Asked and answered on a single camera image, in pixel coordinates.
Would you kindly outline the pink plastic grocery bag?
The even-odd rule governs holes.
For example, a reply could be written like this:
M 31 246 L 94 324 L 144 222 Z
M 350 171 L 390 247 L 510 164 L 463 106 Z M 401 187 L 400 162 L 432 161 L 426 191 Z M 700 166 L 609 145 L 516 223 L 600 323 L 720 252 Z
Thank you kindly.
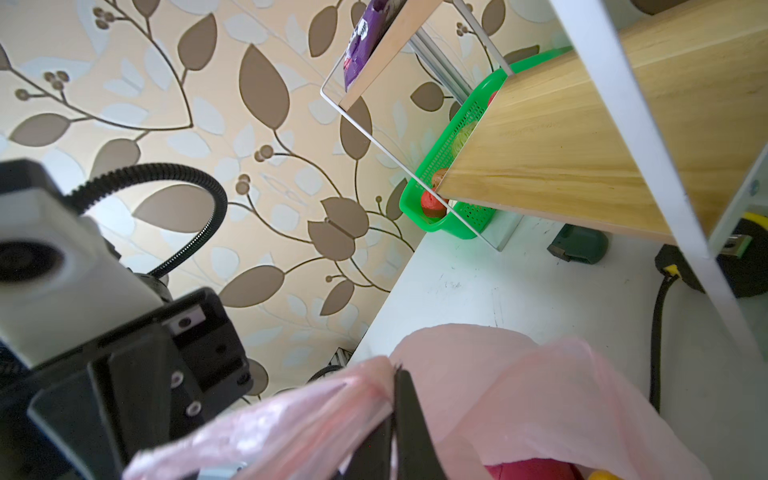
M 707 467 L 643 393 L 586 342 L 538 344 L 494 327 L 447 324 L 378 356 L 223 415 L 137 453 L 127 479 L 179 479 L 241 462 L 244 479 L 326 479 L 393 411 L 412 376 L 431 445 L 451 479 L 551 459 L 621 479 L 706 479 Z

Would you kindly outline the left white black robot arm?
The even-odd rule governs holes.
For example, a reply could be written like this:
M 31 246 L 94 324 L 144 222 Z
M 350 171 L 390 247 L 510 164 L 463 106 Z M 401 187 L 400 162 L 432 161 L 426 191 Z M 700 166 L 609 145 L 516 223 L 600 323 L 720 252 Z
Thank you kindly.
M 189 241 L 148 272 L 124 266 L 88 212 L 164 188 L 135 211 Z M 218 230 L 221 184 L 178 164 L 130 165 L 63 193 L 28 159 L 1 166 L 1 475 L 117 479 L 134 455 L 192 433 L 251 388 L 214 291 L 180 299 L 172 270 Z

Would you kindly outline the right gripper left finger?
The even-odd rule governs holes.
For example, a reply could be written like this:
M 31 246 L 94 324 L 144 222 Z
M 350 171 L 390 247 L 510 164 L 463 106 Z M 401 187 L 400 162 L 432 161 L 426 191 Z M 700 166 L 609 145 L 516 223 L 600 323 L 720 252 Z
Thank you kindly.
M 388 480 L 391 476 L 393 416 L 383 420 L 352 454 L 343 480 Z

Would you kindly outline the pink dragon fruit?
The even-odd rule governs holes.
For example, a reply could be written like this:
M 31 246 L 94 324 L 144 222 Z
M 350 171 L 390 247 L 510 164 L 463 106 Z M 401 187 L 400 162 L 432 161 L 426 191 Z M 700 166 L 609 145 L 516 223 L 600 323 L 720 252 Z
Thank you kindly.
M 486 466 L 498 480 L 576 480 L 583 476 L 570 464 L 553 459 L 534 458 L 512 463 Z

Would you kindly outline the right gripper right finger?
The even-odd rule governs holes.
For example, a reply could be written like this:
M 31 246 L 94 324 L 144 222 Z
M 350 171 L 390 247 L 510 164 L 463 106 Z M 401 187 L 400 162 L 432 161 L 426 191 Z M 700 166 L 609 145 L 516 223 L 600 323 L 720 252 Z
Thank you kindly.
M 446 480 L 429 434 L 411 374 L 394 375 L 394 433 L 398 480 Z

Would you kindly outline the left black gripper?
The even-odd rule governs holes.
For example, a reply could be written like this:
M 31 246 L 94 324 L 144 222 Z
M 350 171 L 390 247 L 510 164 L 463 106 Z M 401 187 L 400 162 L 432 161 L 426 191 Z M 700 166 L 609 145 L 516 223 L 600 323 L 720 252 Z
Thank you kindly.
M 5 479 L 117 479 L 252 387 L 218 295 L 202 288 L 1 382 Z

